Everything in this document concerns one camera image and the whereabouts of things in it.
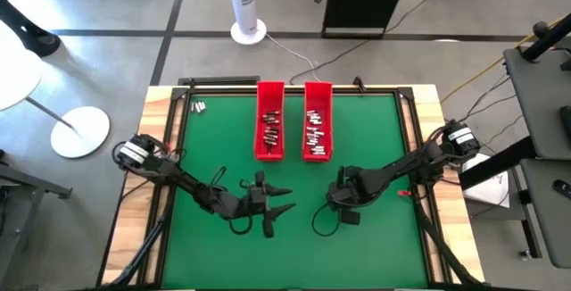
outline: green tabletop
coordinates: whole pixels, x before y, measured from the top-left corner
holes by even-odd
[[[371,206],[359,226],[341,225],[332,237],[319,237],[311,217],[326,201],[340,165],[378,168],[404,154],[393,96],[334,96],[334,152],[330,162],[302,159],[303,97],[286,96],[285,158],[258,162],[253,154],[255,96],[194,96],[206,103],[188,118],[182,167],[210,182],[228,167],[220,184],[242,196],[240,179],[253,181],[264,170],[275,187],[290,195],[271,197],[279,206],[297,203],[274,222],[265,238],[261,216],[252,231],[234,235],[228,223],[201,210],[179,190],[170,229],[163,287],[166,288],[380,288],[425,287],[426,268],[412,202],[397,195],[408,179],[394,181]],[[336,214],[325,209],[317,227],[330,231]],[[237,229],[247,220],[236,220]]]

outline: red tray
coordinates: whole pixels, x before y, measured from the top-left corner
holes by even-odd
[[[315,111],[321,117],[321,125],[313,125],[307,112]],[[333,84],[330,82],[305,83],[305,110],[303,112],[303,160],[306,162],[329,162],[333,154]],[[318,128],[323,135],[319,138],[319,146],[323,146],[325,154],[312,154],[312,145],[308,144],[308,127]]]
[[[284,81],[258,82],[258,109],[256,112],[256,131],[253,151],[259,161],[281,161],[284,159]],[[267,124],[262,116],[268,112],[279,111],[278,124]],[[267,126],[277,128],[276,145],[264,143],[264,130]]]

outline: white cable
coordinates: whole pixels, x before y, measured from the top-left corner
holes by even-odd
[[[286,50],[288,53],[295,55],[296,57],[305,60],[306,62],[310,63],[311,66],[311,73],[313,74],[313,78],[317,81],[321,81],[321,79],[318,78],[318,76],[315,74],[315,67],[313,66],[313,62],[311,62],[310,59],[304,57],[301,54],[298,54],[288,48],[286,48],[285,46],[282,46],[279,42],[277,42],[273,37],[270,37],[269,34],[266,35],[266,37],[268,37],[273,43],[275,43],[277,46],[279,46],[280,48]]]

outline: gray floor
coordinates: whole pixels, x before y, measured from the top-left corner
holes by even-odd
[[[48,29],[165,30],[174,0],[11,0],[32,20]],[[401,0],[394,24],[420,0]],[[325,2],[256,0],[270,31],[316,32],[321,29]],[[428,0],[393,33],[525,35],[539,21],[567,14],[567,0]],[[228,31],[234,22],[230,0],[183,0],[177,30]],[[0,23],[0,37],[6,36]],[[354,40],[279,39],[283,45],[325,62],[358,44]],[[161,47],[161,37],[64,37],[64,46],[44,59],[46,73],[33,97],[65,113],[91,104],[112,120],[110,137],[99,151],[69,161],[49,144],[54,121],[27,103],[0,112],[0,147],[8,160],[30,174],[74,187],[73,197],[47,197],[37,218],[15,285],[39,284],[41,290],[92,286],[103,258],[122,174],[110,149],[137,130],[145,91]],[[439,94],[485,68],[510,43],[371,41],[338,62],[320,69],[320,79],[337,84],[361,76],[367,83],[432,83]],[[178,78],[260,75],[289,79],[308,69],[300,60],[270,41],[243,47],[228,38],[175,37],[170,43],[161,85]],[[469,106],[504,73],[498,66],[458,92],[443,106],[447,118],[463,116]],[[311,75],[296,80],[301,83]],[[508,83],[484,104],[511,96]],[[468,120],[478,138],[488,140],[520,114],[515,100],[494,106]],[[508,129],[490,147],[502,149],[526,136],[524,122]],[[497,286],[560,290],[571,274],[549,259],[522,262],[525,248],[520,226],[511,222],[475,220],[473,230],[486,279]]]

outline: white paper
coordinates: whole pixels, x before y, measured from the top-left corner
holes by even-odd
[[[488,158],[490,158],[490,156],[477,154],[476,157],[462,164],[462,171],[469,170]],[[464,197],[489,204],[498,204],[499,206],[509,208],[509,197],[506,197],[509,190],[508,181],[508,173],[504,171],[485,182],[465,190]]]

